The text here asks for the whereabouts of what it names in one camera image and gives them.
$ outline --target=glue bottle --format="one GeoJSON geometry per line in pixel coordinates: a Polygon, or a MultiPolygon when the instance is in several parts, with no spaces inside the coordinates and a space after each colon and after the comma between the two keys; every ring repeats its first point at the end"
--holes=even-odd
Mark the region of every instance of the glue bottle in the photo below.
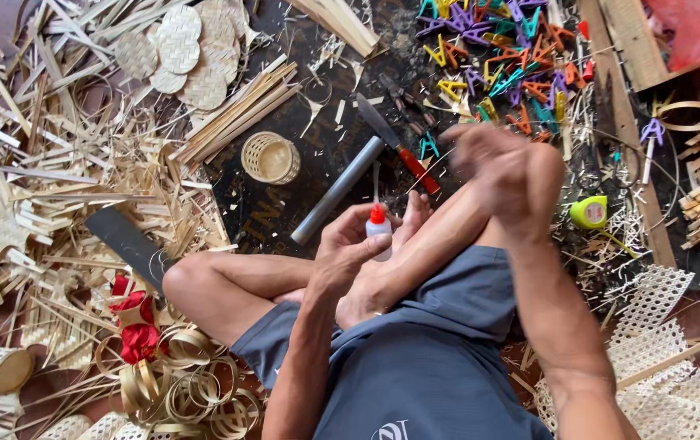
{"type": "MultiPolygon", "coordinates": [[[[380,207],[380,191],[378,190],[378,182],[380,178],[380,163],[374,161],[374,208],[372,208],[372,213],[369,216],[369,220],[366,221],[366,236],[380,235],[380,234],[393,234],[393,228],[391,227],[391,220],[385,216],[382,208],[380,207]]],[[[383,251],[382,254],[374,257],[376,262],[384,262],[391,257],[391,248],[388,247],[383,251]]]]}

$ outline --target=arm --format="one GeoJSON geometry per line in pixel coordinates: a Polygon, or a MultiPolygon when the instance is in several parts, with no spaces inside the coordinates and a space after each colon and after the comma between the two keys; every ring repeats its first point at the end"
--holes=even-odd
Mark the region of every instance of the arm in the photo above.
{"type": "Polygon", "coordinates": [[[315,270],[268,399],[265,440],[306,440],[315,432],[325,400],[336,304],[350,290],[361,265],[391,246],[390,235],[365,238],[372,207],[350,207],[322,232],[315,270]]]}
{"type": "Polygon", "coordinates": [[[559,419],[560,438],[638,439],[616,404],[614,371],[599,326],[528,202],[530,144],[492,125],[456,125],[453,162],[506,233],[521,325],[538,353],[559,419]]]}

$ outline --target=man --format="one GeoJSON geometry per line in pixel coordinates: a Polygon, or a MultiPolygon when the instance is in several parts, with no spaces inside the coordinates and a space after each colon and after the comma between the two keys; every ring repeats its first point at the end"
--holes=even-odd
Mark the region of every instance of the man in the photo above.
{"type": "Polygon", "coordinates": [[[372,205],[354,206],[325,227],[314,262],[192,255],[165,275],[166,295],[273,388],[265,439],[551,438],[495,348],[516,305],[559,437],[638,438],[548,236],[560,155],[491,125],[456,125],[442,141],[458,143],[454,164],[471,179],[433,215],[410,194],[393,237],[365,238],[372,205]],[[370,261],[391,245],[390,260],[370,261]]]}

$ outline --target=logo on shorts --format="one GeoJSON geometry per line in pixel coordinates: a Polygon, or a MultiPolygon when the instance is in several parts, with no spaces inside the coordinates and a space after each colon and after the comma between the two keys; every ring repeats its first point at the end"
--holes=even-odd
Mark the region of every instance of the logo on shorts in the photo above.
{"type": "Polygon", "coordinates": [[[409,440],[407,438],[407,427],[404,422],[409,420],[398,420],[397,424],[402,424],[399,428],[396,424],[384,424],[383,427],[374,431],[371,440],[409,440]]]}

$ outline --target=knife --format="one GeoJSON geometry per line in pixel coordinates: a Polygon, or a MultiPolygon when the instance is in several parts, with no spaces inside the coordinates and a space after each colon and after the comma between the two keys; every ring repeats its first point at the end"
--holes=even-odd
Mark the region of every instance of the knife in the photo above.
{"type": "Polygon", "coordinates": [[[396,133],[394,133],[394,129],[385,122],[385,118],[383,118],[380,112],[375,110],[372,104],[360,93],[358,94],[358,110],[361,111],[361,116],[364,121],[374,128],[374,131],[380,135],[388,146],[396,150],[396,153],[399,158],[402,159],[404,165],[407,166],[415,177],[420,179],[420,182],[423,183],[423,186],[429,194],[434,194],[440,190],[440,185],[437,185],[434,178],[423,169],[423,165],[421,165],[420,162],[415,159],[415,156],[413,156],[413,154],[404,147],[402,142],[399,141],[396,133]]]}

